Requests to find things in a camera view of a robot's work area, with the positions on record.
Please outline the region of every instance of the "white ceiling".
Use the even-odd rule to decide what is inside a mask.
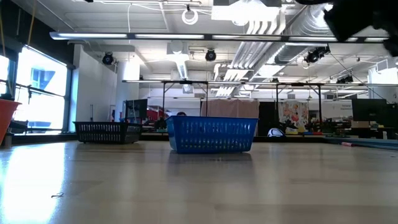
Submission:
[[[26,11],[32,11],[32,1],[13,0]],[[102,3],[75,2],[72,0],[40,0],[53,13],[73,27],[74,31],[84,32],[127,32],[127,7],[128,5],[112,5]],[[212,0],[202,1],[201,9],[210,10],[213,4]],[[165,9],[181,9],[184,6],[164,6]],[[60,19],[56,18],[48,9],[41,4],[37,5],[37,18],[48,24],[55,30],[70,32],[72,31]],[[291,14],[297,12],[295,9],[289,11]],[[238,27],[230,21],[212,21],[211,16],[200,14],[196,24],[186,25],[181,20],[182,11],[166,11],[165,18],[169,24],[169,30],[166,29],[164,18],[160,11],[144,9],[139,6],[131,6],[130,22],[131,32],[174,32],[174,33],[220,33],[235,34],[243,33],[243,27]],[[380,35],[382,32],[368,29],[362,35]],[[147,65],[152,68],[152,73],[170,73],[176,69],[175,63],[165,60],[168,41],[143,41],[132,40],[107,40],[92,42],[91,45],[127,45],[135,46],[137,51],[143,56]],[[213,48],[217,53],[217,60],[232,60],[237,51],[240,42],[205,42],[191,41],[188,43],[190,50],[195,52],[191,61],[187,62],[189,70],[209,70],[213,71],[215,63],[205,62],[205,52],[207,48]],[[342,62],[345,67],[358,66],[358,76],[366,78],[366,68],[373,63],[357,62],[361,61],[377,62],[388,56],[382,45],[364,45],[364,44],[332,44],[332,53]],[[119,59],[127,59],[127,52],[115,54]],[[280,81],[296,82],[308,80],[308,70],[301,66],[302,58],[297,60],[298,66],[288,66],[284,68],[284,76]],[[344,68],[337,63],[333,57],[326,57],[320,63],[309,69],[310,76],[314,81],[322,81],[330,75],[337,74]]]

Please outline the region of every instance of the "orange bucket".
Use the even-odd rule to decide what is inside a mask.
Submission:
[[[0,143],[6,135],[8,126],[10,125],[12,115],[20,103],[0,99]]]

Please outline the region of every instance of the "person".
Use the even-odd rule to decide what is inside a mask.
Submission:
[[[177,116],[186,116],[186,115],[187,115],[187,114],[185,114],[185,113],[182,112],[182,111],[177,113]]]

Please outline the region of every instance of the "cardboard box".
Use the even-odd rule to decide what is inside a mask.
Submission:
[[[369,128],[369,121],[351,121],[351,128]]]

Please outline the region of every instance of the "ceiling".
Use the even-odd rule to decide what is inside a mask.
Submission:
[[[32,1],[13,0],[27,12],[32,12]],[[60,32],[127,32],[127,8],[128,5],[102,4],[100,2],[87,3],[74,0],[39,0],[37,4],[37,18]],[[202,1],[203,5],[192,6],[202,10],[211,10],[213,0]],[[147,5],[154,9],[160,9],[158,5]],[[290,7],[286,10],[287,21],[298,13],[301,6]],[[164,9],[184,9],[185,6],[165,5]],[[190,26],[181,20],[182,11],[162,12],[146,9],[139,6],[131,6],[129,17],[131,32],[172,32],[172,33],[219,33],[219,34],[242,34],[246,27],[234,25],[231,21],[214,21],[211,16],[199,13],[199,20]],[[358,35],[385,35],[378,30],[366,29]],[[166,60],[166,40],[101,40],[91,41],[88,53],[92,55],[103,54],[98,49],[106,45],[133,45],[142,56],[147,68],[142,70],[146,74],[170,74],[176,69],[175,62]],[[240,42],[206,42],[189,41],[189,51],[194,52],[187,61],[188,70],[213,71],[215,63],[231,61],[238,50]],[[205,53],[208,48],[215,49],[217,53],[216,62],[206,62]],[[377,44],[331,44],[333,55],[346,68],[353,67],[355,74],[362,80],[366,80],[367,69],[375,62],[384,60],[388,54]],[[129,52],[115,52],[118,60],[127,60],[131,57]],[[287,66],[279,76],[280,82],[299,82],[308,80],[313,82],[327,81],[330,76],[344,71],[340,63],[331,55],[323,58],[319,63],[309,69],[302,65],[303,57],[292,62],[293,66]]]

